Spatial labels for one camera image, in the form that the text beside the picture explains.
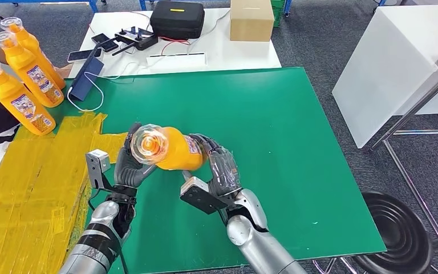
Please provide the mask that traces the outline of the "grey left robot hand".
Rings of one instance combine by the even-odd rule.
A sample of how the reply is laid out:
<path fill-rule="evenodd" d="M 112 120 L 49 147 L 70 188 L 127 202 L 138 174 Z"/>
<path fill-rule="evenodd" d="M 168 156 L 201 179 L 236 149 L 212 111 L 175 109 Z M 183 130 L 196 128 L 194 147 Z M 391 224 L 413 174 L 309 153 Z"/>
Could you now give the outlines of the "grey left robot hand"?
<path fill-rule="evenodd" d="M 140 122 L 134 122 L 127 135 L 123 146 L 119 150 L 114 169 L 115 185 L 138 188 L 142 182 L 157 168 L 155 165 L 139 163 L 132 155 L 132 135 L 141 127 Z"/>

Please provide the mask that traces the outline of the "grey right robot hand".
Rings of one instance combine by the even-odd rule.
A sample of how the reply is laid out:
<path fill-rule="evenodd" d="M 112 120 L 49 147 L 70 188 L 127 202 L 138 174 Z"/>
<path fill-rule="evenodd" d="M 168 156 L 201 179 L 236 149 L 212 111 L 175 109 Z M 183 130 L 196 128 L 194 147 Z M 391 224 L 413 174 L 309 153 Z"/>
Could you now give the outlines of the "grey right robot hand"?
<path fill-rule="evenodd" d="M 232 153 L 224 146 L 203 134 L 189 134 L 209 161 L 212 179 L 208 181 L 209 193 L 233 202 L 241 191 L 240 175 Z"/>

